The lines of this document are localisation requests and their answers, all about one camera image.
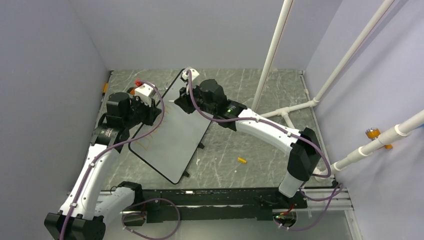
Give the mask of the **white whiteboard black frame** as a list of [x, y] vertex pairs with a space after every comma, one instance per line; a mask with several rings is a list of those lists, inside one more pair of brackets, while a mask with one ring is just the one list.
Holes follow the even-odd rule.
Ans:
[[129, 150], [150, 168], [170, 183], [180, 182], [186, 169], [206, 133], [211, 121], [198, 112], [185, 113], [169, 100], [180, 95], [185, 87], [178, 73], [163, 93], [164, 118], [156, 118], [155, 131], [152, 126], [142, 124], [134, 134], [135, 141], [129, 143]]

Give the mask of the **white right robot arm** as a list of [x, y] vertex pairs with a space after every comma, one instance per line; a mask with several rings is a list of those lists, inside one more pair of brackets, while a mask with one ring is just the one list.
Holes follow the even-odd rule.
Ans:
[[283, 126], [258, 115], [242, 103], [230, 100], [215, 79], [194, 85], [185, 79], [174, 103], [185, 113], [198, 112], [223, 128], [254, 136], [288, 155], [286, 174], [275, 194], [276, 203], [287, 208], [295, 201], [295, 194], [310, 180], [322, 158], [316, 133]]

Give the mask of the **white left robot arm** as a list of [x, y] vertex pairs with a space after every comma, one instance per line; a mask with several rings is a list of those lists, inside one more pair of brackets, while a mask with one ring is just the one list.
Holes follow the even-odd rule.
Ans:
[[125, 208], [139, 209], [144, 203], [139, 183], [123, 181], [114, 193], [98, 203], [103, 183], [130, 138], [130, 129], [152, 126], [162, 111], [146, 93], [116, 92], [109, 95], [106, 112], [94, 129], [81, 173], [57, 213], [48, 213], [44, 226], [55, 240], [101, 240], [106, 226]]

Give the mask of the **yellow marker cap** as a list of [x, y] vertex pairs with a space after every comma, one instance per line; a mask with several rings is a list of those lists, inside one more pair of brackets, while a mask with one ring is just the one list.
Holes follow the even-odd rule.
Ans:
[[242, 164], [246, 164], [246, 163], [247, 163], [247, 161], [246, 161], [245, 159], [241, 158], [241, 157], [238, 157], [238, 158], [237, 158], [237, 160], [238, 160], [240, 163], [242, 163]]

